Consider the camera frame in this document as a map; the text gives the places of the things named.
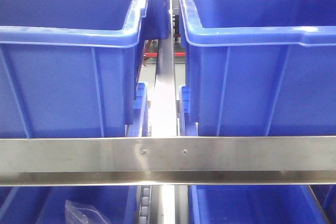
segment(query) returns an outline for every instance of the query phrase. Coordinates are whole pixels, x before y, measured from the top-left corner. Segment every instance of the bin handle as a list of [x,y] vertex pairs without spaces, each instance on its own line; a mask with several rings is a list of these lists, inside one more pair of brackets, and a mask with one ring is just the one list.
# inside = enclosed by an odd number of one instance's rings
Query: bin handle
[[148,6],[148,0],[139,0],[140,5],[140,13],[142,18],[146,18],[147,16],[147,6]]

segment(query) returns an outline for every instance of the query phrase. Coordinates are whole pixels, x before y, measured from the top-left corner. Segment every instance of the screw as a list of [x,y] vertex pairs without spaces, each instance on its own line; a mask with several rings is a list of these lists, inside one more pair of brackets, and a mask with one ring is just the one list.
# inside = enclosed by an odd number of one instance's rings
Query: screw
[[141,153],[142,155],[147,155],[148,150],[147,150],[147,149],[142,149],[140,153]]

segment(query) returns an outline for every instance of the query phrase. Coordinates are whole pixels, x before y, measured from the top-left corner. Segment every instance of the clear plastic bag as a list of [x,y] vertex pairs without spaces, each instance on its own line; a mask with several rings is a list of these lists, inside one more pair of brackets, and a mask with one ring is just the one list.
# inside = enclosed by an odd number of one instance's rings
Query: clear plastic bag
[[66,224],[112,224],[94,206],[70,200],[65,202],[65,220]]

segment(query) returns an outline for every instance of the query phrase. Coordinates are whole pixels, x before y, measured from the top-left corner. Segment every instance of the metal shelf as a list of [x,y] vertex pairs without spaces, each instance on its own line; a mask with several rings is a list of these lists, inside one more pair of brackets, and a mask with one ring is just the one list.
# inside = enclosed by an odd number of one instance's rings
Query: metal shelf
[[336,184],[336,136],[177,136],[172,48],[159,41],[151,137],[1,139],[0,185]]

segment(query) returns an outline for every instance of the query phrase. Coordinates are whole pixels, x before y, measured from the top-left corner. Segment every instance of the stainless steel bar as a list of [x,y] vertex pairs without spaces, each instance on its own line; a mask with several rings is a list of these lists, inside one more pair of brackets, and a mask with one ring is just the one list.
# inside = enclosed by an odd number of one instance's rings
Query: stainless steel bar
[[1,139],[0,173],[336,170],[336,136]]
[[[172,0],[170,0],[170,33],[167,39],[159,40],[159,52],[156,59],[154,96],[149,117],[150,136],[154,137],[177,136],[171,3]],[[158,205],[151,206],[151,215],[158,216],[157,222],[151,223],[175,224],[175,187],[173,185],[163,185],[159,188],[155,188],[153,191],[159,191],[160,194]]]
[[336,136],[2,139],[0,185],[336,183]]
[[[142,186],[137,186],[137,191],[136,191],[136,201],[140,202],[140,199],[142,198]],[[140,211],[141,211],[141,206],[138,204],[138,209],[137,213],[134,214],[134,224],[139,224],[140,222]]]
[[175,222],[189,224],[188,186],[177,185],[175,188]]

